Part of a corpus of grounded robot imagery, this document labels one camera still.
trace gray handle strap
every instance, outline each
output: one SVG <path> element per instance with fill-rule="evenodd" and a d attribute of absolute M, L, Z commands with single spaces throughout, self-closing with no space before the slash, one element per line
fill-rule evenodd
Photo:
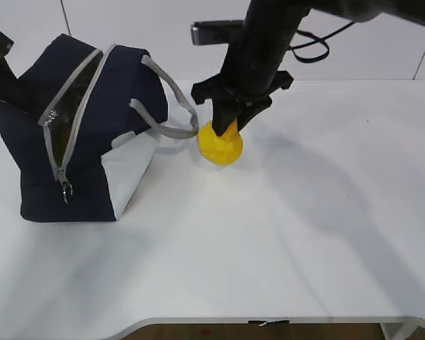
<path fill-rule="evenodd" d="M 143 120 L 151 126 L 154 130 L 159 132 L 161 135 L 166 137 L 174 138 L 176 140 L 186 140 L 192 138 L 198 133 L 198 118 L 195 108 L 189 103 L 187 98 L 184 96 L 182 90 L 176 85 L 175 81 L 163 70 L 161 67 L 154 62 L 149 55 L 144 55 L 142 58 L 142 64 L 149 67 L 155 74 L 162 78 L 175 93 L 175 98 L 179 105 L 185 108 L 191 114 L 191 126 L 192 130 L 177 129 L 175 127 L 169 127 L 160 125 L 154 120 L 154 118 L 148 113 L 142 102 L 137 99 L 131 99 L 129 106 L 137 111 L 137 113 L 143 118 Z"/>

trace wooden floor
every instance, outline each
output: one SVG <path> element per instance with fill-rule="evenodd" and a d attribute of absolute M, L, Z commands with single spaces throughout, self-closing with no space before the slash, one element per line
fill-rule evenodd
<path fill-rule="evenodd" d="M 164 324 L 125 340 L 384 340 L 379 324 Z"/>

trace white table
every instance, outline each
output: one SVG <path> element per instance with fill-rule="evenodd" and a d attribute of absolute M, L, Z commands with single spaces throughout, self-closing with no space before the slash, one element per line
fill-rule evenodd
<path fill-rule="evenodd" d="M 0 339 L 425 320 L 425 82 L 299 81 L 274 99 L 229 167 L 164 139 L 117 223 L 21 220 L 0 140 Z"/>

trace navy blue bag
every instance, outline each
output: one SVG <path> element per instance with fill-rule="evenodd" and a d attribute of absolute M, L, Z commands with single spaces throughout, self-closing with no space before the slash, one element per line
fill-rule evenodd
<path fill-rule="evenodd" d="M 192 131 L 160 125 L 168 106 L 159 77 L 191 112 Z M 103 54 L 61 35 L 19 80 L 38 94 L 35 112 L 0 105 L 0 134 L 21 170 L 26 220 L 117 220 L 161 135 L 198 131 L 195 110 L 146 50 L 116 45 Z"/>

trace yellow object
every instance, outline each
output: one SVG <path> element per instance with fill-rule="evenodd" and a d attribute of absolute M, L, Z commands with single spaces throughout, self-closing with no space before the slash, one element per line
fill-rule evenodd
<path fill-rule="evenodd" d="M 212 163 L 229 165 L 242 153 L 242 138 L 238 132 L 237 120 L 227 128 L 222 136 L 217 136 L 210 121 L 198 133 L 198 146 L 203 156 Z"/>

